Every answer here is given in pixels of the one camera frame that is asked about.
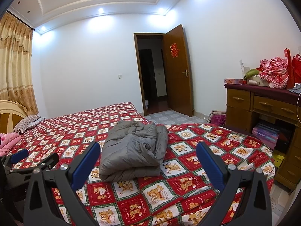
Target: curtain rod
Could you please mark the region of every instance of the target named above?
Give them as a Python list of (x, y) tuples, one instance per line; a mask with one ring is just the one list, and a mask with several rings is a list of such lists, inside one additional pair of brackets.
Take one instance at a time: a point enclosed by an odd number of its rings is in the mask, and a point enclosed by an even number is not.
[(9, 14), (11, 14), (12, 16), (14, 16), (16, 19), (18, 19), (18, 20), (20, 20), (23, 24), (25, 24), (25, 25), (27, 25), (29, 28), (31, 28), (33, 31), (35, 31), (35, 29), (34, 28), (32, 28), (31, 26), (29, 26), (28, 24), (26, 24), (23, 20), (21, 20), (20, 18), (18, 18), (16, 15), (14, 15), (12, 12), (10, 12), (10, 11), (8, 11), (7, 10), (7, 12), (9, 13)]

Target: blue gripper pad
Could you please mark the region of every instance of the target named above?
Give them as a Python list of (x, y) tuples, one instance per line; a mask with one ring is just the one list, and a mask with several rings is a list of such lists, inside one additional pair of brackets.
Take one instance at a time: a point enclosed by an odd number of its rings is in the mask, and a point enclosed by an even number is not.
[(11, 155), (11, 163), (16, 164), (19, 161), (23, 160), (24, 158), (28, 157), (28, 150), (22, 149), (19, 152)]
[(71, 188), (73, 191), (76, 191), (77, 189), (81, 189), (84, 186), (84, 183), (87, 180), (96, 161), (98, 160), (99, 155), (100, 155), (100, 146), (97, 142), (95, 142), (73, 172), (72, 183), (71, 183)]
[(224, 178), (227, 175), (224, 161), (218, 155), (213, 154), (204, 142), (197, 144), (196, 153), (213, 187), (223, 191), (225, 188)]

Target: wooden desk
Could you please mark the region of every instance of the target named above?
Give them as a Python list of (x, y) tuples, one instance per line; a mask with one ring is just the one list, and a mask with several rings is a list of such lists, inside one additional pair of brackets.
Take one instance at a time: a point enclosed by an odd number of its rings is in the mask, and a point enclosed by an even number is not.
[[(226, 125), (252, 133), (259, 120), (259, 114), (274, 117), (295, 125), (288, 151), (275, 179), (294, 190), (301, 179), (301, 124), (297, 118), (298, 95), (287, 90), (267, 87), (226, 84)], [(300, 114), (301, 100), (298, 103)]]

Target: silver screw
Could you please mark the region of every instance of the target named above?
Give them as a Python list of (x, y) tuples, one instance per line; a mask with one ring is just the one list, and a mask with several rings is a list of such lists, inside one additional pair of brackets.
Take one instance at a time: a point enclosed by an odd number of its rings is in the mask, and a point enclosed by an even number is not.
[(228, 165), (228, 168), (231, 170), (231, 171), (234, 171), (236, 169), (236, 166), (234, 164), (229, 164)]
[(34, 172), (35, 174), (39, 173), (39, 172), (40, 172), (40, 168), (35, 168), (35, 169), (33, 170), (33, 172)]
[(257, 167), (257, 168), (256, 168), (256, 172), (257, 172), (257, 173), (262, 173), (262, 169), (261, 169), (260, 167)]
[(67, 170), (68, 169), (68, 165), (67, 164), (63, 164), (60, 166), (61, 170)]

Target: desk top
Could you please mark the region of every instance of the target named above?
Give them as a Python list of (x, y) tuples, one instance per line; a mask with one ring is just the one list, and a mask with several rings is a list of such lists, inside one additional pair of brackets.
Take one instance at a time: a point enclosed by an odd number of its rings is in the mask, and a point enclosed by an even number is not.
[[(256, 94), (256, 96), (271, 98), (292, 105), (297, 105), (297, 101), (299, 97), (299, 94), (292, 93), (286, 89), (272, 89), (269, 87), (238, 85), (238, 84), (225, 84), (225, 88), (253, 92)], [(301, 98), (299, 99), (298, 106), (301, 106)]]

